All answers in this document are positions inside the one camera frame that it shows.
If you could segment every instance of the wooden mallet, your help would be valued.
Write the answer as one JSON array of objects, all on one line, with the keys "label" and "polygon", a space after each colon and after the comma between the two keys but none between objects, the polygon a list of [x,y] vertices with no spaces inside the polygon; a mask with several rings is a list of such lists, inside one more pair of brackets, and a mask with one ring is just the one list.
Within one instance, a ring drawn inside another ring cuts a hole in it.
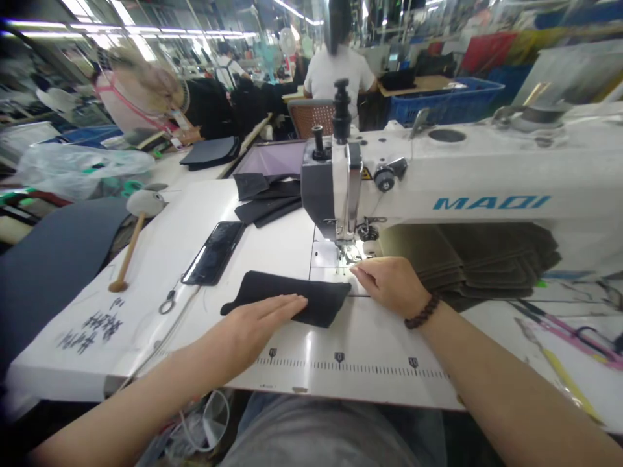
[{"label": "wooden mallet", "polygon": [[132,253],[134,253],[138,237],[141,233],[141,229],[143,228],[143,224],[145,223],[145,218],[155,217],[164,209],[166,203],[158,191],[165,189],[166,187],[167,185],[165,184],[150,184],[143,187],[139,191],[135,191],[128,199],[126,207],[128,211],[130,211],[130,214],[137,216],[138,220],[134,226],[132,239],[130,240],[125,258],[123,258],[123,263],[121,264],[117,280],[108,286],[108,290],[110,292],[123,292],[128,288],[129,284],[125,281],[125,273],[128,271],[130,260],[132,259]]}]

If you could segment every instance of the sewing machine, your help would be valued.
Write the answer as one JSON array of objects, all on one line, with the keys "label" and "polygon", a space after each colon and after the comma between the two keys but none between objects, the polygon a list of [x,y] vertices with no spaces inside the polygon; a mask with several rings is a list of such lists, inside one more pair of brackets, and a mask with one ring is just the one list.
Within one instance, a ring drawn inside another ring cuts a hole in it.
[{"label": "sewing machine", "polygon": [[382,254],[375,241],[394,224],[534,221],[559,243],[558,270],[623,269],[620,118],[563,124],[565,109],[541,106],[430,128],[421,111],[412,129],[352,138],[344,85],[332,143],[315,128],[301,171],[303,206],[337,246],[336,267]]}]

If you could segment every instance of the plastic bag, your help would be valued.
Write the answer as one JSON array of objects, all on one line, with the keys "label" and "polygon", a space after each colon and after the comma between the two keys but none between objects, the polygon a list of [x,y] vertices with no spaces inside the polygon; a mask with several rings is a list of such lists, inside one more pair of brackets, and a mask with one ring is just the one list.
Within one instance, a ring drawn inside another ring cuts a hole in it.
[{"label": "plastic bag", "polygon": [[[17,176],[27,186],[75,202],[94,197],[96,190],[96,197],[129,196],[142,186],[139,180],[129,178],[141,178],[136,175],[152,169],[155,163],[152,156],[136,150],[44,143],[26,150]],[[98,164],[103,167],[94,169]]]}]

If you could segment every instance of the maqi logo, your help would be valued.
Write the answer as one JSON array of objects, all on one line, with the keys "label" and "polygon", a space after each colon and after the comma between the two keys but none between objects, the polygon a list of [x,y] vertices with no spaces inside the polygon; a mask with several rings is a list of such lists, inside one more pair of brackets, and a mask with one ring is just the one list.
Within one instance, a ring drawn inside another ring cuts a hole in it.
[{"label": "maqi logo", "polygon": [[551,196],[512,196],[508,198],[482,197],[471,200],[470,198],[457,198],[450,201],[449,198],[439,198],[433,206],[434,210],[441,209],[537,209],[548,202]]}]

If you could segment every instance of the chair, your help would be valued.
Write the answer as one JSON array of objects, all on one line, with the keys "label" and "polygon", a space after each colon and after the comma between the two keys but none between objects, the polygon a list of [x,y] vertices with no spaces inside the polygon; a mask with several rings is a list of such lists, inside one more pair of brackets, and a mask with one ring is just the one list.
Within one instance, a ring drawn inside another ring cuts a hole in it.
[{"label": "chair", "polygon": [[333,134],[333,101],[331,99],[295,99],[287,104],[299,139],[313,136],[312,127],[323,126],[323,135]]}]

